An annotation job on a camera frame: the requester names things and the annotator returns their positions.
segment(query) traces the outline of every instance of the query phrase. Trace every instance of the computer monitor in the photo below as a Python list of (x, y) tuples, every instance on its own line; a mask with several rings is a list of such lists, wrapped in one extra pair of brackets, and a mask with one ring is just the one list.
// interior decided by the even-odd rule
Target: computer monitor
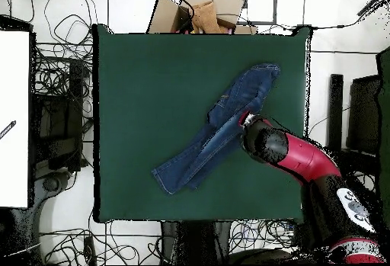
[(0, 23), (0, 207), (25, 208), (30, 190), (30, 32), (5, 28), (4, 19)]

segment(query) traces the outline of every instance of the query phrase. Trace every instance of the denim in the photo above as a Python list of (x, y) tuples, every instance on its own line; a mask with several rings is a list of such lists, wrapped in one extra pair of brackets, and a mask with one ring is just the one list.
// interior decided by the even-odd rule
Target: denim
[(275, 64), (252, 66), (222, 94), (207, 114), (207, 123), (187, 148), (152, 170), (160, 186), (169, 194), (184, 186), (195, 189), (226, 156), (240, 148), (240, 116), (245, 111), (258, 113), (280, 75)]

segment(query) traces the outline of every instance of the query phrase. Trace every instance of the green table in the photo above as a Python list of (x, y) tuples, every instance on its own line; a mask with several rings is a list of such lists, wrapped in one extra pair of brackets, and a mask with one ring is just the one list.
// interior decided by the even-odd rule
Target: green table
[(303, 134), (309, 28), (228, 36), (110, 34), (98, 25), (93, 34), (99, 221), (302, 217), (299, 184), (241, 150), (195, 191), (168, 195), (151, 170), (184, 149), (233, 78), (258, 63), (281, 69), (262, 114)]

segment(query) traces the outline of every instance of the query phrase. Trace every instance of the cardboard box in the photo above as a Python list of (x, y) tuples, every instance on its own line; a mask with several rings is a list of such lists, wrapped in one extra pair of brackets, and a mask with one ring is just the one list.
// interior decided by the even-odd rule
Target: cardboard box
[(156, 0), (147, 34), (174, 33), (188, 20), (188, 9), (172, 0)]
[[(199, 4), (209, 2), (210, 0), (186, 0), (190, 4)], [(216, 12), (220, 15), (217, 17), (218, 24), (227, 28), (235, 28), (235, 34), (255, 34), (257, 28), (251, 29), (248, 26), (237, 26), (238, 16), (241, 13), (244, 0), (214, 0)], [(158, 33), (175, 33), (184, 25), (189, 18), (188, 5), (182, 2), (180, 5), (175, 4), (172, 0), (156, 0), (152, 18), (149, 23), (147, 34)]]
[(237, 25), (235, 28), (234, 34), (235, 35), (255, 35), (257, 33), (257, 26), (243, 26), (243, 25)]
[[(217, 21), (219, 25), (227, 28), (234, 28), (240, 17), (244, 0), (186, 0), (191, 5), (198, 5), (203, 2), (214, 2)], [(180, 4), (184, 8), (189, 6), (185, 2)]]

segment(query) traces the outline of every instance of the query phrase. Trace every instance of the black case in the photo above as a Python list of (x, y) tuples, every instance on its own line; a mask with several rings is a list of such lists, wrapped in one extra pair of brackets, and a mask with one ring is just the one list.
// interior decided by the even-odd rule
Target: black case
[(355, 79), (350, 87), (350, 119), (347, 147), (376, 154), (379, 111), (376, 96), (380, 86), (378, 75)]

